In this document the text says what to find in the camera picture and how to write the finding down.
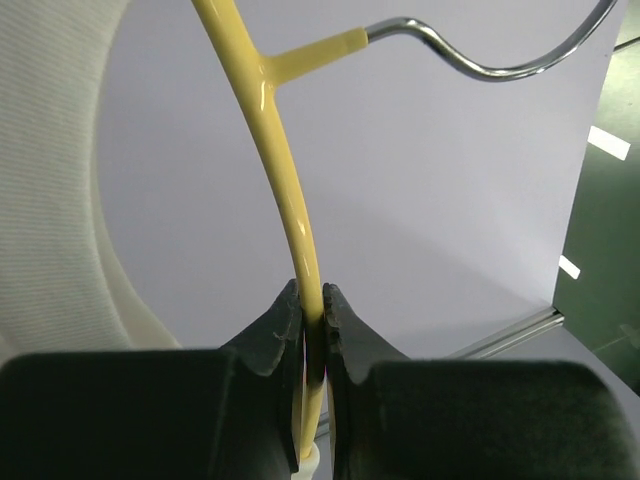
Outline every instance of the white wall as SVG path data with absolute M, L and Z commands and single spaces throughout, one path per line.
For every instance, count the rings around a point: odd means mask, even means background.
M 279 52 L 394 15 L 497 66 L 564 39 L 596 0 L 239 0 Z M 325 281 L 411 355 L 440 356 L 551 302 L 625 2 L 567 62 L 467 79 L 394 38 L 278 95 Z M 185 345 L 223 343 L 293 276 L 259 158 L 190 2 L 134 0 L 98 125 L 104 208 L 142 298 Z

